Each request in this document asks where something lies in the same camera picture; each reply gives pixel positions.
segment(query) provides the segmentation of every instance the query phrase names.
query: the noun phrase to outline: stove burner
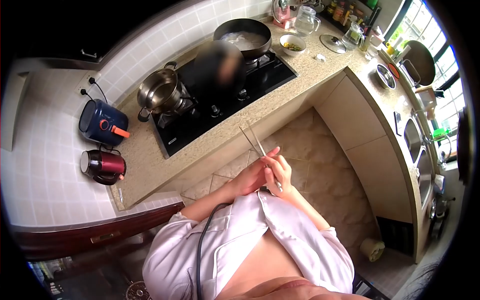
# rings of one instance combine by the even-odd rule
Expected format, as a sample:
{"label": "stove burner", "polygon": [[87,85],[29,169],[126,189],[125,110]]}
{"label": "stove burner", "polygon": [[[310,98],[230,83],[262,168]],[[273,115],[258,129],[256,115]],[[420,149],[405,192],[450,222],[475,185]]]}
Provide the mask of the stove burner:
{"label": "stove burner", "polygon": [[191,60],[177,69],[182,83],[182,103],[175,111],[150,118],[165,158],[209,131],[228,117],[296,78],[298,74],[273,52],[246,62],[245,85],[228,99],[199,99],[195,94],[195,68]]}

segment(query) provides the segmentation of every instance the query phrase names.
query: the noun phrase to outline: stainless steel sink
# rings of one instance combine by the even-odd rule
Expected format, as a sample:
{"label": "stainless steel sink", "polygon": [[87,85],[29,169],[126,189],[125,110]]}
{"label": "stainless steel sink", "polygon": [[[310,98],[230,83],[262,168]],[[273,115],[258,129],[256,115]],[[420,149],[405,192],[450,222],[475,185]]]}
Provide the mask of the stainless steel sink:
{"label": "stainless steel sink", "polygon": [[432,185],[432,176],[433,176],[432,162],[427,152],[424,149],[420,154],[420,158],[417,163],[417,169],[420,173],[418,180],[419,180],[419,187],[420,187],[420,201],[421,201],[421,204],[423,205],[423,203],[425,202],[425,199],[428,196],[430,187]]}
{"label": "stainless steel sink", "polygon": [[420,132],[415,125],[415,122],[412,119],[408,119],[405,130],[403,132],[403,138],[407,142],[408,150],[410,151],[410,156],[412,161],[416,162],[420,154],[421,149],[421,137]]}

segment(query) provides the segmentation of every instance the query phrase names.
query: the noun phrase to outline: bowl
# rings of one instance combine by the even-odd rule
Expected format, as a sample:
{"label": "bowl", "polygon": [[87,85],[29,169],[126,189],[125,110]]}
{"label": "bowl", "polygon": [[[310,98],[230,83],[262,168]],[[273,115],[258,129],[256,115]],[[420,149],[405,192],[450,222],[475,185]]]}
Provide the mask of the bowl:
{"label": "bowl", "polygon": [[[284,46],[285,43],[295,44],[296,46],[300,47],[301,51],[293,51]],[[283,52],[290,56],[298,56],[305,52],[307,49],[307,44],[298,36],[293,35],[284,35],[280,38],[280,45],[282,46]]]}
{"label": "bowl", "polygon": [[379,63],[375,68],[375,74],[384,89],[395,89],[395,78],[393,78],[393,75],[387,67]]}

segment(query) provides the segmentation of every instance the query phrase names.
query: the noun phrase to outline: cabinet handle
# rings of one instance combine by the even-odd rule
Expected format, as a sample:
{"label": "cabinet handle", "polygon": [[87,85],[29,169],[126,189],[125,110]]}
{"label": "cabinet handle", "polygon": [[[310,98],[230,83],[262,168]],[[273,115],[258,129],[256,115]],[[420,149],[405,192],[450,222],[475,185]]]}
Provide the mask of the cabinet handle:
{"label": "cabinet handle", "polygon": [[90,57],[93,57],[93,58],[96,58],[96,53],[95,54],[88,54],[88,53],[85,53],[84,50],[80,50],[80,52],[83,54],[83,55],[86,55],[86,56],[90,56]]}
{"label": "cabinet handle", "polygon": [[115,232],[112,232],[112,233],[107,233],[107,234],[104,234],[104,235],[100,235],[98,237],[90,238],[90,240],[92,241],[92,244],[95,244],[95,243],[98,243],[98,242],[101,242],[101,241],[104,241],[104,240],[108,240],[108,239],[117,237],[119,235],[120,235],[120,231],[115,231]]}

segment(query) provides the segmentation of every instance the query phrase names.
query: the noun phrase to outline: glass pitcher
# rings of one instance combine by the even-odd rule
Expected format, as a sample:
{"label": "glass pitcher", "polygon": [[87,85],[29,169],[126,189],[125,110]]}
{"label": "glass pitcher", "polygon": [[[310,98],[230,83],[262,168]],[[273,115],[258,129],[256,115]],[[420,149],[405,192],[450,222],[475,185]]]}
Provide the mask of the glass pitcher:
{"label": "glass pitcher", "polygon": [[363,29],[357,23],[352,22],[350,29],[343,36],[342,42],[349,50],[353,50],[357,46],[360,46],[361,48],[363,42],[365,42],[365,37],[363,36]]}
{"label": "glass pitcher", "polygon": [[320,26],[320,19],[315,17],[317,12],[308,6],[300,6],[297,20],[295,21],[295,29],[299,36],[308,36],[313,31],[317,31]]}

